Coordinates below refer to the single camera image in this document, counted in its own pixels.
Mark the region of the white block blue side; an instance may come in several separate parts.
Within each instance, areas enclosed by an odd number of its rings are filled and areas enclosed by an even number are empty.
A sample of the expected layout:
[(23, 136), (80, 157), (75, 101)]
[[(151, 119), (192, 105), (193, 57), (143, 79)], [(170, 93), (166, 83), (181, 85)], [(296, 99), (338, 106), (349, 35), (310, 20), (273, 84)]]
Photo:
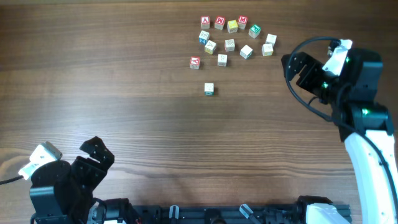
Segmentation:
[(245, 45), (240, 51), (240, 56), (247, 60), (252, 55), (252, 53), (253, 49), (250, 46)]

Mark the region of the brown picture block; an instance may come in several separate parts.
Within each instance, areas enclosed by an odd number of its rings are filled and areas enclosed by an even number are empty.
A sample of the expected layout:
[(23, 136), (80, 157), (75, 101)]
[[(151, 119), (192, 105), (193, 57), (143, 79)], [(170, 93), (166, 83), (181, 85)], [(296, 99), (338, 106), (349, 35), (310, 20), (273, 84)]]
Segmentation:
[(235, 50), (234, 39), (228, 39), (224, 42), (224, 49), (226, 52), (232, 52)]

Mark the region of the green sided white block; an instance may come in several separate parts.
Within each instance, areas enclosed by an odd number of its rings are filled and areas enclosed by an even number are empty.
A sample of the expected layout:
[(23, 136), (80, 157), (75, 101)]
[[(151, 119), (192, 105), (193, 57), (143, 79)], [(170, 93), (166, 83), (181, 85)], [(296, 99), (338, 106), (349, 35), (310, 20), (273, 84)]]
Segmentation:
[(215, 87), (213, 83), (205, 83), (204, 84), (204, 93), (206, 96), (215, 94)]

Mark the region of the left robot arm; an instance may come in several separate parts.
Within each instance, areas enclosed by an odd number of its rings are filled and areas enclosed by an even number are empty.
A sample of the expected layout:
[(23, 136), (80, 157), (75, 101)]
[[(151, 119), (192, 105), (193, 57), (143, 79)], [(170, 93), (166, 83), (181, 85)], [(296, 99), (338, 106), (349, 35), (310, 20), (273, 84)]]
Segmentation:
[(38, 145), (34, 157), (40, 165), (29, 191), (35, 208), (31, 223), (141, 223), (128, 199), (101, 200), (93, 195), (114, 163), (102, 139), (95, 136), (80, 150), (89, 156), (69, 163), (50, 142)]

